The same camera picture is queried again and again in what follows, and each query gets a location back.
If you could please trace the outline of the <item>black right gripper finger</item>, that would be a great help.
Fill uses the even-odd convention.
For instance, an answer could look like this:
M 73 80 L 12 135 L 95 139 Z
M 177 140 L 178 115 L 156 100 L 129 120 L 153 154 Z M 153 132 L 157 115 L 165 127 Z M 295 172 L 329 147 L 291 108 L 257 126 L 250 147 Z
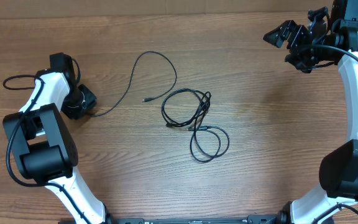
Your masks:
M 291 32 L 289 30 L 273 30 L 263 36 L 263 40 L 267 43 L 280 48 L 284 41 L 288 39 Z
M 298 25 L 294 20 L 287 20 L 273 30 L 274 34 L 290 34 L 292 32 L 306 33 L 304 25 Z

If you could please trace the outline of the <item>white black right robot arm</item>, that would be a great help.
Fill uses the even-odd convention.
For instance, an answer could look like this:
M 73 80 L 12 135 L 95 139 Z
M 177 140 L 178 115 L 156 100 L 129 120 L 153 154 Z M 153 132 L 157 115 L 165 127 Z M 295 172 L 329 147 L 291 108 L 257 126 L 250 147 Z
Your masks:
M 307 26 L 287 20 L 264 41 L 285 46 L 286 62 L 304 73 L 337 66 L 346 97 L 346 141 L 323 158 L 318 184 L 302 198 L 276 215 L 249 215 L 247 223 L 332 223 L 335 213 L 358 204 L 358 1 L 336 0 L 332 8 L 309 11 L 308 19 Z

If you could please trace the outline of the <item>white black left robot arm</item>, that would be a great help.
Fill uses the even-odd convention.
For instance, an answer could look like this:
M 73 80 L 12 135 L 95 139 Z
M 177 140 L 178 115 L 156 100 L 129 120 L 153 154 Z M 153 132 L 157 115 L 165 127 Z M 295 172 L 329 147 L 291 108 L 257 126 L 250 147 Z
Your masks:
M 77 62 L 64 53 L 52 54 L 50 68 L 32 79 L 27 103 L 2 122 L 9 175 L 20 185 L 53 192 L 71 213 L 71 223 L 113 223 L 77 168 L 77 148 L 62 118 L 80 119 L 96 105 L 96 96 L 79 83 Z

